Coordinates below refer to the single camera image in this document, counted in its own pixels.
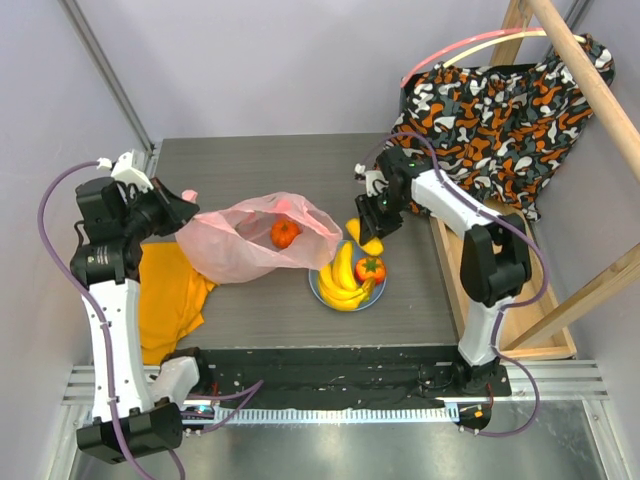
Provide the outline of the red orange persimmon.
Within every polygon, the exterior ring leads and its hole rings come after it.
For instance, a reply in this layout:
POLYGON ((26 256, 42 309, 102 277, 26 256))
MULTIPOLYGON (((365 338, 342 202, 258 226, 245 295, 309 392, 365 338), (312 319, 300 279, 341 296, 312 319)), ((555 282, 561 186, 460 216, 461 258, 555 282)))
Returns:
POLYGON ((380 285, 387 277, 386 265, 379 257, 360 258, 355 264, 354 276, 360 283, 372 279, 376 285, 380 285))

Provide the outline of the yellow green mango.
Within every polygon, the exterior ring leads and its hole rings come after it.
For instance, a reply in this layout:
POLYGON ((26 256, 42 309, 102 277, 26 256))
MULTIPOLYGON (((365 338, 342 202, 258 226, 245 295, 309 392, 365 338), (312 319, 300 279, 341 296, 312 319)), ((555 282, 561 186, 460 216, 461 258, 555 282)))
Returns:
POLYGON ((379 257, 384 252, 383 242, 378 238, 373 238, 367 243, 360 242, 360 220, 358 218, 352 218, 346 222, 346 229, 349 235, 353 238, 355 243, 369 256, 379 257))

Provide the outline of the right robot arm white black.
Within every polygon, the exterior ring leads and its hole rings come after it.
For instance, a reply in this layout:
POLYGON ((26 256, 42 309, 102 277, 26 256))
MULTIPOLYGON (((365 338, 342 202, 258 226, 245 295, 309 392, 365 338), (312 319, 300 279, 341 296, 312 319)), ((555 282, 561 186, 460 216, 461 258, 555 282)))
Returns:
POLYGON ((378 162, 376 170, 362 164, 354 168, 355 179, 366 187, 355 199, 359 230, 354 237, 361 244, 383 239, 402 226, 402 211, 415 203, 461 239, 459 279, 470 304, 451 380, 460 393, 475 394, 497 374, 505 310, 532 275, 524 222, 476 201, 435 162, 421 164, 400 147, 383 151, 378 162))

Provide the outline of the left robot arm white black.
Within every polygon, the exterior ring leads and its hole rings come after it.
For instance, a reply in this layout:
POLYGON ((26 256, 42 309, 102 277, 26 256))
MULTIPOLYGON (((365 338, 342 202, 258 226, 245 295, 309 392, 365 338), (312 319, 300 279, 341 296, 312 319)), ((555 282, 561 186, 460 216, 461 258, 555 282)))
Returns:
POLYGON ((90 322, 94 403, 79 449, 108 464, 176 449, 189 396, 205 397, 213 375, 198 348, 166 355, 154 381, 144 370, 139 333, 142 243, 177 232, 198 212, 158 179, 146 186, 112 177, 76 189, 85 237, 70 262, 90 322))

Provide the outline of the yellow banana bunch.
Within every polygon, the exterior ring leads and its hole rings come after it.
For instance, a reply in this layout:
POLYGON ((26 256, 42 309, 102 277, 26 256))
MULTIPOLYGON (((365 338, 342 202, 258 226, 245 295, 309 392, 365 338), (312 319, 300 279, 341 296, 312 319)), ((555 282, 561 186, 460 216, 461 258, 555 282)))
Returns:
POLYGON ((364 283, 356 280, 353 260, 356 249, 352 241, 344 241, 334 260, 316 274, 311 286, 318 298, 328 307, 340 312, 361 310, 371 300, 376 287, 370 279, 364 283))

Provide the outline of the pink plastic bag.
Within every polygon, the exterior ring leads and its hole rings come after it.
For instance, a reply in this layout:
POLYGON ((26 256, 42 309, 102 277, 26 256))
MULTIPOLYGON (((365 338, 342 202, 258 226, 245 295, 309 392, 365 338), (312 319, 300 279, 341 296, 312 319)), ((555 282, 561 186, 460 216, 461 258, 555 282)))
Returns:
POLYGON ((192 267, 222 285, 246 283, 278 268, 319 270, 333 260, 343 232, 305 197, 277 192, 199 213, 175 238, 192 267), (300 233, 280 248, 271 231, 284 220, 300 233))

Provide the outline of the orange tangerine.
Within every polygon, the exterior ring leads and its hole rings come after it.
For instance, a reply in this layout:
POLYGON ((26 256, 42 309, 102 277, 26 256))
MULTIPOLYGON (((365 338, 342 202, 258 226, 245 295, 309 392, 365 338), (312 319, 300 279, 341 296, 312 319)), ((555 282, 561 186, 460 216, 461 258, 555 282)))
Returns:
POLYGON ((288 248, 301 233, 297 223, 288 219, 277 220, 271 227, 270 239, 278 249, 288 248))

